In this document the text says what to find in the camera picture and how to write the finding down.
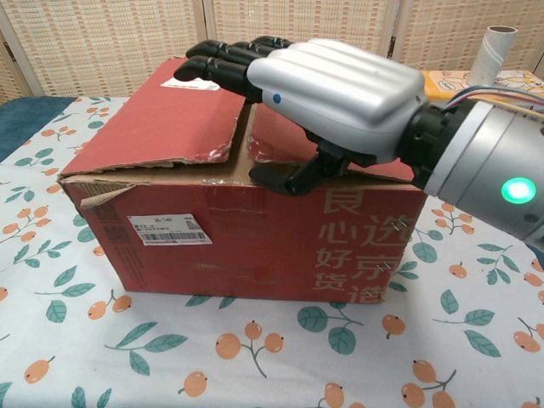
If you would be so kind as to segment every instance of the white tablecloth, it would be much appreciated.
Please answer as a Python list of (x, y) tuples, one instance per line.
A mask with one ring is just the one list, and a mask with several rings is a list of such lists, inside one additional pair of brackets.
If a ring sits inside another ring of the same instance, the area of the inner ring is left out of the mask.
[(435, 199), (382, 304), (126, 294), (55, 183), (124, 100), (76, 100), (0, 165), (0, 407), (520, 407), (544, 398), (535, 256)]

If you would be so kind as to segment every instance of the tablecloth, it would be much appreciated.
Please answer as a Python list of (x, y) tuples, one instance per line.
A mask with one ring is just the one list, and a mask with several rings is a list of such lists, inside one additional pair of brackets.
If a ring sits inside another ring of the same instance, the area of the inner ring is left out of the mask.
[(125, 293), (56, 183), (124, 101), (76, 99), (0, 165), (0, 408), (540, 404), (541, 266), (433, 198), (384, 303)]

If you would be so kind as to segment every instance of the cardboard tube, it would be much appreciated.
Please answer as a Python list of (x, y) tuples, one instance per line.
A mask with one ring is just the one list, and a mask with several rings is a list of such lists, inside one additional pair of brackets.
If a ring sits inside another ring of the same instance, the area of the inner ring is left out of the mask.
[(517, 29), (504, 25), (487, 27), (482, 45), (468, 74), (468, 85), (471, 87), (493, 85), (517, 33)]

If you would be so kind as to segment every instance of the robot finger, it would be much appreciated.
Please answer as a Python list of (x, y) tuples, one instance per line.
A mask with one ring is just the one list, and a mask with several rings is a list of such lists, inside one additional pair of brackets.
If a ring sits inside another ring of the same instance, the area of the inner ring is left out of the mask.
[(263, 101), (263, 91), (253, 86), (246, 75), (247, 66), (219, 58), (197, 55), (187, 59), (174, 73), (178, 81), (201, 78), (214, 81), (221, 88), (245, 96), (248, 102)]
[(238, 48), (215, 40), (199, 42), (187, 53), (188, 58), (201, 55), (204, 57), (220, 58), (221, 60), (234, 62), (236, 64), (249, 65), (252, 61), (263, 56), (250, 49)]
[(286, 40), (285, 38), (272, 36), (257, 37), (252, 41), (252, 43), (266, 45), (267, 47), (272, 48), (288, 48), (290, 45), (293, 45), (292, 41)]
[(266, 45), (258, 44), (256, 42), (245, 42), (245, 41), (235, 42), (232, 45), (238, 48), (249, 49), (250, 51), (261, 54), (263, 57), (268, 56), (268, 54), (270, 54), (272, 51), (277, 49), (274, 47), (267, 47)]

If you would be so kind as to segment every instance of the gray robotic forearm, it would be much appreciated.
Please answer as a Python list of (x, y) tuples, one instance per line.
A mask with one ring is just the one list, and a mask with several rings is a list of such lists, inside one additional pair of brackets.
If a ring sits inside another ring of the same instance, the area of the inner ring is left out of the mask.
[(544, 249), (541, 122), (481, 101), (441, 110), (428, 104), (419, 71), (333, 40), (206, 41), (187, 56), (177, 79), (212, 80), (263, 102), (317, 144), (294, 174), (258, 165), (255, 182), (296, 196), (350, 162), (398, 157), (416, 187)]

